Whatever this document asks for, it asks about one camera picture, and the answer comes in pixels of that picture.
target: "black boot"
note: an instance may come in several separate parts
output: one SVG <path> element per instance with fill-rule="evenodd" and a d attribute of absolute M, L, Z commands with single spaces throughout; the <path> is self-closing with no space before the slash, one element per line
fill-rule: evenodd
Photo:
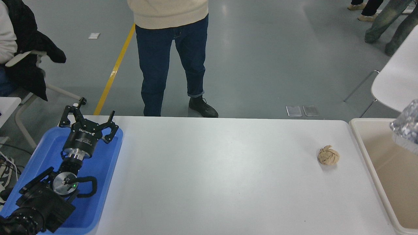
<path fill-rule="evenodd" d="M 199 112 L 205 118 L 217 118 L 219 116 L 218 112 L 208 105 L 202 96 L 190 98 L 189 108 Z"/>

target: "white jacket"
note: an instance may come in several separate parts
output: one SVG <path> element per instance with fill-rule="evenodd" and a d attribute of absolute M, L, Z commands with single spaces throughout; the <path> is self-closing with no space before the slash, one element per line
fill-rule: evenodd
<path fill-rule="evenodd" d="M 127 0 L 141 28 L 161 29 L 197 22 L 208 14 L 208 0 Z"/>
<path fill-rule="evenodd" d="M 0 64 L 11 60 L 17 50 L 16 35 L 10 21 L 8 8 L 3 1 L 0 1 Z"/>

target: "yellow floor line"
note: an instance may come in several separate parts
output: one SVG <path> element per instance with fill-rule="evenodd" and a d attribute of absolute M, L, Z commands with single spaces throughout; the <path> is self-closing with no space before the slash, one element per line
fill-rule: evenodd
<path fill-rule="evenodd" d="M 97 104 L 96 110 L 94 111 L 93 115 L 99 115 L 100 111 L 103 108 L 103 105 L 105 104 L 107 94 L 109 94 L 110 88 L 112 87 L 117 71 L 119 70 L 120 63 L 122 62 L 123 57 L 125 56 L 125 52 L 129 46 L 129 43 L 131 41 L 131 38 L 134 32 L 135 32 L 135 24 L 132 25 L 132 28 L 128 34 L 128 37 L 126 38 L 125 44 L 123 45 L 122 50 L 120 51 L 119 57 L 117 58 L 116 64 L 113 67 L 113 71 L 110 74 L 109 80 L 107 81 L 106 87 L 103 90 L 102 96 L 100 97 L 99 103 Z"/>

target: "black jacket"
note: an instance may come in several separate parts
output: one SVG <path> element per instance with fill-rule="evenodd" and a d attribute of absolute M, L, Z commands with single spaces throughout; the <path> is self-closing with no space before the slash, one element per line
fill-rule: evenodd
<path fill-rule="evenodd" d="M 9 9 L 10 21 L 17 38 L 16 54 L 31 50 L 46 51 L 53 62 L 65 63 L 64 52 L 51 39 L 38 31 L 32 10 L 22 0 L 2 1 Z M 44 73 L 36 66 L 36 55 L 28 55 L 14 66 L 6 67 L 5 70 L 10 81 L 48 101 Z"/>

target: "plastic bin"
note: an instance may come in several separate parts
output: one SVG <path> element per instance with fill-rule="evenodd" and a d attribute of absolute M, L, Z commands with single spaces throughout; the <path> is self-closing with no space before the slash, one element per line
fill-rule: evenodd
<path fill-rule="evenodd" d="M 109 129 L 103 130 L 103 135 L 110 132 Z M 25 170 L 22 172 L 18 182 L 13 188 L 12 193 L 7 199 L 6 204 L 0 212 L 3 217 L 9 216 L 15 209 L 16 201 L 21 196 L 19 190 L 42 173 L 48 167 L 54 167 L 57 171 L 62 159 L 61 150 L 70 133 L 70 128 L 55 127 L 48 130 L 42 137 L 38 147 L 30 158 Z M 94 176 L 97 178 L 97 193 L 89 198 L 76 198 L 72 204 L 76 207 L 64 224 L 55 233 L 49 231 L 43 234 L 55 235 L 84 235 L 95 228 L 105 204 L 107 191 L 112 179 L 113 170 L 122 145 L 122 130 L 116 132 L 115 137 L 109 144 L 102 140 L 97 143 L 93 156 L 83 160 L 78 176 Z M 91 191 L 91 183 L 79 184 L 81 193 Z"/>
<path fill-rule="evenodd" d="M 393 142 L 392 121 L 355 118 L 350 126 L 395 231 L 418 235 L 418 156 Z"/>

